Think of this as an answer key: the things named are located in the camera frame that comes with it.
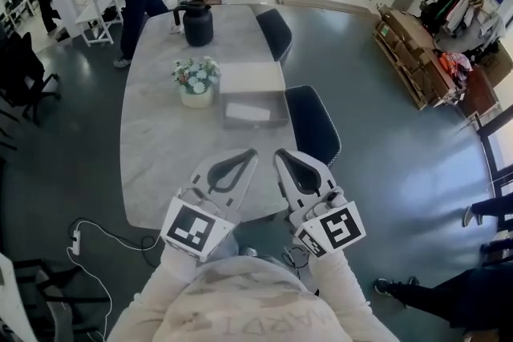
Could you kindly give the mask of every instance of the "wooden crate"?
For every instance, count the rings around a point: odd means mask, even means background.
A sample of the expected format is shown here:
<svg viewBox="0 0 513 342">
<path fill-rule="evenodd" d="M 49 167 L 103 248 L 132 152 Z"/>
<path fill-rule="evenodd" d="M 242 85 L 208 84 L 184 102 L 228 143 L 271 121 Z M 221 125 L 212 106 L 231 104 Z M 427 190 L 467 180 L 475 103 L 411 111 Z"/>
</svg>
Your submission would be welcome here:
<svg viewBox="0 0 513 342">
<path fill-rule="evenodd" d="M 418 84 L 411 77 L 411 73 L 408 69 L 402 64 L 399 57 L 395 54 L 394 49 L 392 49 L 388 44 L 386 44 L 385 39 L 378 33 L 374 32 L 373 34 L 374 40 L 376 43 L 382 48 L 385 52 L 385 56 L 390 60 L 392 66 L 396 70 L 399 75 L 399 78 L 402 80 L 406 89 L 411 94 L 415 105 L 419 110 L 424 109 L 427 106 L 427 101 L 424 98 L 424 94 L 422 93 L 422 89 L 418 86 Z"/>
</svg>

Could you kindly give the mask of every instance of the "sleeve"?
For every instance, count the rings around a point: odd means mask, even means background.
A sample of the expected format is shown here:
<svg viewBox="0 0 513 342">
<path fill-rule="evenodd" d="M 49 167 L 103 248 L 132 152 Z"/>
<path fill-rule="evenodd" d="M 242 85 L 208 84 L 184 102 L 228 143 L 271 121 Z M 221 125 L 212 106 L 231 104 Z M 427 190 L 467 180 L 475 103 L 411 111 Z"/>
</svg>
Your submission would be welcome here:
<svg viewBox="0 0 513 342">
<path fill-rule="evenodd" d="M 196 260 L 166 245 L 159 267 L 121 313 L 107 341 L 150 342 L 169 306 L 195 278 Z"/>
<path fill-rule="evenodd" d="M 399 342 L 372 313 L 342 251 L 323 260 L 310 256 L 309 267 L 319 287 L 319 296 L 333 309 L 353 340 Z"/>
</svg>

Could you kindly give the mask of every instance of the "white tabletop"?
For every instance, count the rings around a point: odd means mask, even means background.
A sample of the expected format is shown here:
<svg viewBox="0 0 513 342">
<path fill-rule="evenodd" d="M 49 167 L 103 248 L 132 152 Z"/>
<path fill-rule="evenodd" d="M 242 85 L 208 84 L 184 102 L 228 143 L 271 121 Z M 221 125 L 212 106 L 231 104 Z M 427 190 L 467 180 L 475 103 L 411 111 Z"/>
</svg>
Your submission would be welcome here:
<svg viewBox="0 0 513 342">
<path fill-rule="evenodd" d="M 219 107 L 190 109 L 180 102 L 173 63 L 190 57 L 219 63 L 271 62 L 273 57 L 248 6 L 213 6 L 214 39 L 191 47 L 169 34 L 172 14 L 147 21 L 132 60 L 123 101 L 120 166 L 128 222 L 160 229 L 172 196 L 200 162 L 233 148 L 254 148 L 259 163 L 241 207 L 243 221 L 287 208 L 273 168 L 278 148 L 296 149 L 292 124 L 258 130 L 225 129 Z"/>
</svg>

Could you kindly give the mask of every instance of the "flower vase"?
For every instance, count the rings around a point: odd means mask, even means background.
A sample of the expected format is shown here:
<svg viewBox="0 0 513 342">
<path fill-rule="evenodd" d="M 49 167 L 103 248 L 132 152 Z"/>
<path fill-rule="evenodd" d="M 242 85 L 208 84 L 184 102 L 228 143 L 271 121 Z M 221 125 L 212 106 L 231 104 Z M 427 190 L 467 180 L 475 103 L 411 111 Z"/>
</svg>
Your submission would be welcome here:
<svg viewBox="0 0 513 342">
<path fill-rule="evenodd" d="M 214 99 L 214 91 L 213 87 L 209 87 L 204 93 L 201 93 L 200 95 L 193 95 L 181 87 L 180 97 L 182 98 L 183 105 L 186 107 L 205 108 L 212 104 Z"/>
</svg>

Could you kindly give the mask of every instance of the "white shirt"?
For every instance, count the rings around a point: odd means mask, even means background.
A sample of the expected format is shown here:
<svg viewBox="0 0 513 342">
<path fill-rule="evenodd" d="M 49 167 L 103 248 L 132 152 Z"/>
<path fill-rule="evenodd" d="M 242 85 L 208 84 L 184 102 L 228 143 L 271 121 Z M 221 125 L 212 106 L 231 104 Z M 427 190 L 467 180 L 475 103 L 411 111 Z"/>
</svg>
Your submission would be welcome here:
<svg viewBox="0 0 513 342">
<path fill-rule="evenodd" d="M 237 256 L 197 268 L 166 245 L 108 342 L 399 342 L 373 315 L 342 252 L 309 266 L 320 297 L 267 261 Z"/>
</svg>

